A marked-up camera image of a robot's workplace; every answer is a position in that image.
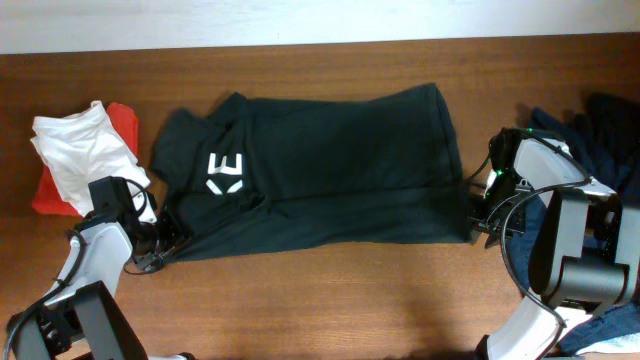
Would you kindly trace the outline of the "dark green Nike t-shirt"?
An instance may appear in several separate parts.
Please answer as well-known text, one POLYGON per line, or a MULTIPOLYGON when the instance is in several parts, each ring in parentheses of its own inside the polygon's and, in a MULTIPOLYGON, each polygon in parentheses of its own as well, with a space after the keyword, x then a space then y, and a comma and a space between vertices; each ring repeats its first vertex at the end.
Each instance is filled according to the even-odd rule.
POLYGON ((181 109, 153 146, 178 261, 341 242, 464 244, 468 192, 433 84, 369 101, 250 99, 181 109))

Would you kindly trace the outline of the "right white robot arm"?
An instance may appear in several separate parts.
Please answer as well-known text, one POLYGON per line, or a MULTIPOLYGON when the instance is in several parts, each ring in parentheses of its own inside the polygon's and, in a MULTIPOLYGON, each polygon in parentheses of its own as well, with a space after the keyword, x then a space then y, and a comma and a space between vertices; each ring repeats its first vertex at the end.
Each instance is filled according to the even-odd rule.
POLYGON ((525 206, 544 219, 528 260, 523 299, 500 329, 484 336, 477 359, 542 359, 576 326, 631 301, 639 270, 639 209, 590 175, 559 137, 504 128, 489 142, 491 171, 470 197, 473 231, 499 246, 514 276, 508 241, 525 231, 525 206))

